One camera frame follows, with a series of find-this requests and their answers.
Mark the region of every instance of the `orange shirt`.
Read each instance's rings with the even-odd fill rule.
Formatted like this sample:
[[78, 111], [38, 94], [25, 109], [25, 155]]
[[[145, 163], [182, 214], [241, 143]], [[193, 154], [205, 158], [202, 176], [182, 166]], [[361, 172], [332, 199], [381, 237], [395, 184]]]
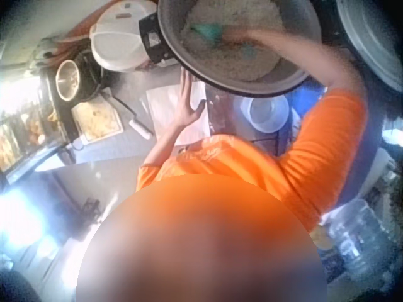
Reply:
[[366, 105], [341, 90], [327, 93], [304, 118], [296, 142], [281, 157], [230, 135], [197, 142], [162, 167], [139, 169], [137, 190], [183, 174], [243, 179], [272, 194], [311, 231], [343, 188], [366, 126]]

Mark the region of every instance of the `water bottle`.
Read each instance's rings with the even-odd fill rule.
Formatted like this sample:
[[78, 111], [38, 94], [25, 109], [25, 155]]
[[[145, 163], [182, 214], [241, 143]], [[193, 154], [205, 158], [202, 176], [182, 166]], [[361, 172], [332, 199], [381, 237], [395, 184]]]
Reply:
[[398, 248], [363, 199], [349, 202], [333, 219], [334, 240], [350, 278], [364, 289], [381, 289], [391, 282]]

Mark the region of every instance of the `rice cooker pot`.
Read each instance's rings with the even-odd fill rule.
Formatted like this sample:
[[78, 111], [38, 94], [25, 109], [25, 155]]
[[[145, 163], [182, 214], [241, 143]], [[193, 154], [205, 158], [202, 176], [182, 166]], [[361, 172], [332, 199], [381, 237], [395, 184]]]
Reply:
[[[263, 98], [284, 94], [302, 83], [308, 73], [293, 63], [280, 59], [264, 77], [245, 82], [217, 74], [197, 61], [181, 43], [180, 32], [186, 16], [197, 0], [159, 0], [157, 13], [139, 22], [140, 35], [154, 63], [176, 58], [186, 69], [216, 88], [241, 96]], [[321, 26], [309, 0], [277, 1], [287, 31], [321, 41]]]

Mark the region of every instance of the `uncooked rice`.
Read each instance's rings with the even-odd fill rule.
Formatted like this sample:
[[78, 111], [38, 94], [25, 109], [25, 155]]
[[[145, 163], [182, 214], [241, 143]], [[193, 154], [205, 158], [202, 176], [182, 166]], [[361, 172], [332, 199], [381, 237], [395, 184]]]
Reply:
[[280, 57], [264, 47], [254, 46], [253, 56], [242, 46], [221, 44], [213, 47], [191, 30], [195, 23], [255, 26], [282, 30], [278, 6], [270, 0], [198, 0], [186, 18], [181, 32], [184, 47], [203, 65], [238, 81], [254, 81], [275, 68]]

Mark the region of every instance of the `orange sleeve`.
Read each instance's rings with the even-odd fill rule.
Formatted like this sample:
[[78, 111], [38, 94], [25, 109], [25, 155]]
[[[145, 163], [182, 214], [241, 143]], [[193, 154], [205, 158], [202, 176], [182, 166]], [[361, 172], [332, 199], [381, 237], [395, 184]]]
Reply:
[[327, 93], [302, 121], [291, 149], [279, 159], [291, 188], [285, 202], [306, 225], [336, 203], [366, 127], [366, 103], [352, 93]]
[[152, 184], [160, 169], [160, 167], [155, 167], [151, 165], [143, 165], [142, 167], [140, 167], [139, 173], [137, 175], [136, 191]]

